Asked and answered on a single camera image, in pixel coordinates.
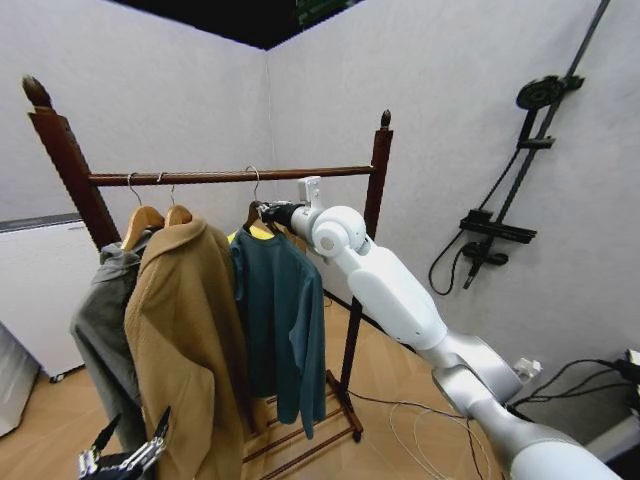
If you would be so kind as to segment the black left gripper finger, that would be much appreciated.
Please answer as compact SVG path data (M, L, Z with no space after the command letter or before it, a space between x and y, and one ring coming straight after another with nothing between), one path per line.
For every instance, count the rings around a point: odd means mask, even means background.
M166 435L169 429L171 407L168 406L157 424L151 439L142 444L119 464L120 472L147 472L162 456L166 449Z
M90 476L100 470L99 461L102 450L113 436L120 419L121 415L117 414L109 424L100 431L92 445L78 455L77 467L79 476Z

